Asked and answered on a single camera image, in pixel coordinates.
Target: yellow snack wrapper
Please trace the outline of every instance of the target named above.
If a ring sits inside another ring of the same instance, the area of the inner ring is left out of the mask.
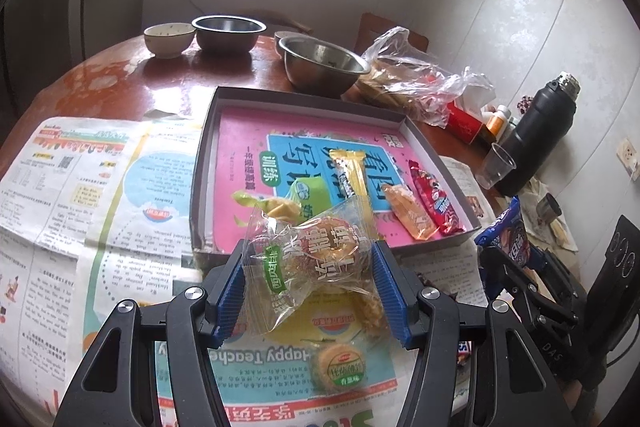
[[[345,149],[331,149],[329,157],[334,161],[338,171],[338,183],[345,198],[363,196],[366,199],[367,233],[371,237],[378,236],[373,210],[367,193],[367,179],[364,170],[364,151],[347,151]]]
[[[426,241],[438,229],[414,194],[404,185],[382,185],[386,201],[414,239]]]

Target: qr code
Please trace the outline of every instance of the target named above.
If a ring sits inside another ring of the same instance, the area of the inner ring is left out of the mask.
[[[62,161],[58,164],[58,169],[66,169],[69,165],[71,165],[71,162],[73,161],[74,157],[73,156],[65,156],[64,158],[62,158]]]

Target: black thermos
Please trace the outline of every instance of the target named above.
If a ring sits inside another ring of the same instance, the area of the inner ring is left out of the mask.
[[[516,195],[545,162],[574,123],[579,92],[578,81],[563,71],[536,93],[529,110],[501,144],[516,168],[495,184],[500,194]]]

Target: blue gripper pad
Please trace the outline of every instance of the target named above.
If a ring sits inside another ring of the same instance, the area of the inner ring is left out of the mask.
[[[402,347],[407,347],[412,340],[407,306],[378,243],[374,243],[371,249],[371,266],[373,280],[376,283],[391,332],[400,341]]]
[[[236,264],[225,290],[218,300],[216,328],[211,335],[210,347],[218,349],[234,331],[242,303],[244,302],[244,270],[242,263]]]

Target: round table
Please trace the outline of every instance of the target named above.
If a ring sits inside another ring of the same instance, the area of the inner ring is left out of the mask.
[[[161,60],[148,51],[143,36],[116,44],[38,93],[0,149],[0,178],[47,118],[141,120],[147,111],[159,109],[204,119],[218,86],[295,90],[270,37],[258,38],[255,48],[244,57],[212,57],[194,41],[180,57]],[[363,102],[355,87],[342,97]],[[479,168],[485,155],[480,148],[466,145],[439,127],[419,126],[438,154],[466,163],[473,172]],[[485,194],[494,212],[500,213],[498,194],[494,190]]]

